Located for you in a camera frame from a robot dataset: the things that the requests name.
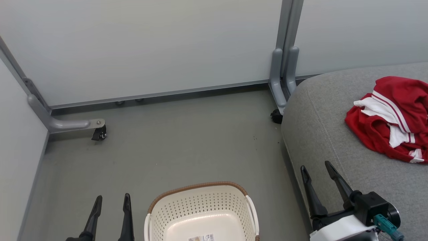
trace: laundry basket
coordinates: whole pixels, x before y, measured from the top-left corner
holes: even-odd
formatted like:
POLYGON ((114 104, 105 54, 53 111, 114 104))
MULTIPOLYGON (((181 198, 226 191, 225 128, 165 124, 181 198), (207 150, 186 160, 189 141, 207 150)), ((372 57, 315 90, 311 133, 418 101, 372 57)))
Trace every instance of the laundry basket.
POLYGON ((144 240, 259 241, 259 221, 244 188, 202 183, 158 196, 144 222, 144 240))

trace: white robot part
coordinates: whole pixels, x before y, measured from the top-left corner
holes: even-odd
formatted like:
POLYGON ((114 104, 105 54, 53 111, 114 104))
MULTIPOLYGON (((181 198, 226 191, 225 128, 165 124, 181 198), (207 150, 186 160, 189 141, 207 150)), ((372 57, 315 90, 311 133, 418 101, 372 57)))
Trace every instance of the white robot part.
POLYGON ((310 234, 310 241, 342 241, 366 231, 372 241, 378 241, 376 226, 365 226, 354 215, 346 216, 310 234))

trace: basket label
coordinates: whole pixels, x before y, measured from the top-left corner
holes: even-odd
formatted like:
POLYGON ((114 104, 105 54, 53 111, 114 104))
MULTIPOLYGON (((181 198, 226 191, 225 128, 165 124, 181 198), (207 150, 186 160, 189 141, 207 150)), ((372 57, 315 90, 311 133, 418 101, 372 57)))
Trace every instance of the basket label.
POLYGON ((207 234, 204 236, 190 238, 189 241, 215 241, 215 240, 214 240, 214 234, 207 234))

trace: gray fabric sofa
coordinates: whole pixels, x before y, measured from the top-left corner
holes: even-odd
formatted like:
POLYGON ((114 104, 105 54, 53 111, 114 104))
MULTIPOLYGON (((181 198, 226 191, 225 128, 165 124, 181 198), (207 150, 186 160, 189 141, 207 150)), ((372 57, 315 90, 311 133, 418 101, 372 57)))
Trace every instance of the gray fabric sofa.
POLYGON ((375 81, 389 75, 428 82, 428 63, 349 69, 309 78, 286 105, 282 135, 306 208, 302 165, 329 213, 343 209, 324 166, 328 160, 353 190, 375 191, 395 205, 405 240, 428 240, 428 165, 393 160, 367 149, 344 122, 353 101, 372 92, 375 81))

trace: teal connector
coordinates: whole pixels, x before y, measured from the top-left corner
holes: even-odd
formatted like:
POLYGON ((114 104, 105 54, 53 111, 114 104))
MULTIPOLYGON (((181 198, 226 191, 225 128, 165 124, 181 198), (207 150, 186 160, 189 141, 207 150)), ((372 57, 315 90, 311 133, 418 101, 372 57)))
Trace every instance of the teal connector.
POLYGON ((404 241, 404 235, 397 230, 397 227, 387 220, 383 215, 378 214, 374 217, 374 224, 382 231, 391 236, 393 241, 404 241))

